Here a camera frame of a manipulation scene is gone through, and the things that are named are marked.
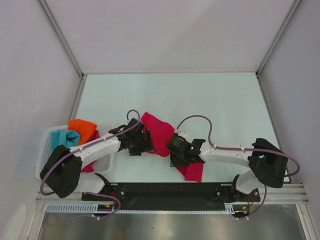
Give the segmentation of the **magenta t shirt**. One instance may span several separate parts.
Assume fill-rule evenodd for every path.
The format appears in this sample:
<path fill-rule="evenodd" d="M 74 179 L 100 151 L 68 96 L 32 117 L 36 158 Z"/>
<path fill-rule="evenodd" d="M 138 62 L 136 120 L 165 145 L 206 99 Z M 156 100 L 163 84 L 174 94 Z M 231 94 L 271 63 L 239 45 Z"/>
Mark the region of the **magenta t shirt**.
<path fill-rule="evenodd" d="M 147 130 L 150 130 L 151 141 L 154 150 L 147 151 L 149 154 L 156 154 L 161 157 L 168 157 L 170 151 L 166 144 L 175 133 L 175 128 L 168 122 L 161 121 L 154 115 L 145 112 L 141 117 L 141 122 Z M 202 182 L 204 163 L 194 163 L 187 167 L 176 167 L 184 176 L 185 181 Z"/>

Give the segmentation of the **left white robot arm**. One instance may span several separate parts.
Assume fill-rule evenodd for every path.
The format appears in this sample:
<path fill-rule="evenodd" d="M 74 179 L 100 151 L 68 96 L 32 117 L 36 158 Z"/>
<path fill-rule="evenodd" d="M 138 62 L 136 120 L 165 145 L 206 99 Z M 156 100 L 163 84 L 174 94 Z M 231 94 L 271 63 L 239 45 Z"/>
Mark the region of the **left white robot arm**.
<path fill-rule="evenodd" d="M 92 192 L 98 199 L 110 196 L 111 188 L 100 171 L 83 172 L 87 165 L 108 155 L 128 150 L 131 156 L 153 150 L 150 130 L 138 119 L 132 118 L 126 125 L 111 129 L 100 138 L 75 147 L 57 146 L 40 172 L 40 192 L 66 198 L 73 192 Z"/>

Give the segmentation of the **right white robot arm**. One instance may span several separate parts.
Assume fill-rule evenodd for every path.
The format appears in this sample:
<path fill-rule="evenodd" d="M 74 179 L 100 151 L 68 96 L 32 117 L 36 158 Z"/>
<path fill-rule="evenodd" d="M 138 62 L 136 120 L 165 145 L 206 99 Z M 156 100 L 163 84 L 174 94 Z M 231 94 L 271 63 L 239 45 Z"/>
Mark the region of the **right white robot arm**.
<path fill-rule="evenodd" d="M 226 203 L 244 202 L 258 188 L 280 189 L 284 184 L 288 159 L 264 138 L 257 138 L 252 144 L 227 147 L 198 138 L 188 142 L 175 133 L 166 148 L 174 167 L 189 167 L 195 163 L 227 163 L 247 167 L 248 171 L 237 174 L 226 190 L 215 190 Z"/>

